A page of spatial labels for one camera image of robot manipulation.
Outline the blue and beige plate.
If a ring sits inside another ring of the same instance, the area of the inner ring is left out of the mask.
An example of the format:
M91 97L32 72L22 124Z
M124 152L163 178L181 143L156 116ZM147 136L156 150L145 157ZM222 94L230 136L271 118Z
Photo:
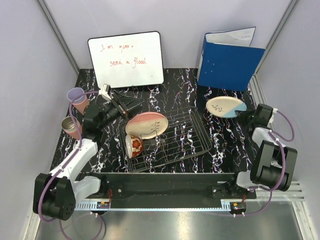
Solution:
M219 118L236 118L238 112L247 110L247 105L240 99L231 96L217 96L207 101L208 112Z

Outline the pink and beige plate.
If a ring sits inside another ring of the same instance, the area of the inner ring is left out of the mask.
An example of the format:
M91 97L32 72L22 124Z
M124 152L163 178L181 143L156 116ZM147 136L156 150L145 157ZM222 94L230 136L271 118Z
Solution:
M163 134L168 126L169 121L163 114L143 112L129 120L125 126L125 132L142 140L148 140Z

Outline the pink cup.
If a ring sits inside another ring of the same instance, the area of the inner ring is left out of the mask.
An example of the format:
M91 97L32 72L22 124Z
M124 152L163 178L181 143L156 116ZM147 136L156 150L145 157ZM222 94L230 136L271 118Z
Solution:
M82 115L85 114L85 108L89 105L89 101L86 95L83 95L76 100L74 100L72 104Z
M76 131L72 133L67 133L70 137L76 140L80 140L82 138L82 126L80 123L77 123Z

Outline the lilac cup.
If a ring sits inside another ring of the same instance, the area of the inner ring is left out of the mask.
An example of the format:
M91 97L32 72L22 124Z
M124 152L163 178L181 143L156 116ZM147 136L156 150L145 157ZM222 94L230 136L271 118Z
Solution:
M74 87L68 91L66 97L70 102L81 103L85 97L83 94L84 90L82 88Z

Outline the grey wire dish rack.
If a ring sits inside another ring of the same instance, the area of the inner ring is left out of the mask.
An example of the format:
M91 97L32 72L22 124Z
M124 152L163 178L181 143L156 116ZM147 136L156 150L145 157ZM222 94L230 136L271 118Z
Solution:
M120 142L129 173L149 172L187 159L196 159L207 153L211 140L207 134L197 108L187 106L160 113L168 119L168 128L160 136L142 139L144 149L135 158L126 152L127 123L120 127Z

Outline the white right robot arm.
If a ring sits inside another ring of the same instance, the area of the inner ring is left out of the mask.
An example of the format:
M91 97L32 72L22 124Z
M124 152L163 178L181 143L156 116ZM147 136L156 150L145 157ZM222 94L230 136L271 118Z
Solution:
M258 188L272 192L285 192L289 189L298 157L295 148L281 143L292 142L295 131L290 120L277 108L259 104L255 110L236 110L236 116L248 129L249 136L258 146L258 152L251 170L235 174L235 181L227 185L228 195L239 198L245 189L254 191ZM280 114L291 128L291 138L287 139L272 130L268 125L274 120L275 114Z

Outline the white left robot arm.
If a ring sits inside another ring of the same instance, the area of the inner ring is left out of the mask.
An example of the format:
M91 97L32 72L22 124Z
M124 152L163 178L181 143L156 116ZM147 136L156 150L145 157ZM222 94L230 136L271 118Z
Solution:
M142 98L126 96L118 91L109 95L99 90L97 94L109 103L108 108L102 109L95 103L85 106L82 128L71 114L79 137L78 146L57 167L49 173L40 173L35 179L33 212L46 223L55 219L66 221L76 204L91 195L103 198L108 193L107 184L99 177L89 175L79 181L76 179L87 162L98 153L104 128L120 117L129 120L144 103Z

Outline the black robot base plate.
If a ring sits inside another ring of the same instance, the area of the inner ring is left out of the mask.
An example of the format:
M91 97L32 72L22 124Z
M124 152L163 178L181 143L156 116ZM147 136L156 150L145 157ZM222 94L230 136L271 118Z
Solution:
M97 177L101 187L90 199L111 197L111 208L213 209L221 200L254 200L257 195L236 185L233 173L80 173L77 177Z

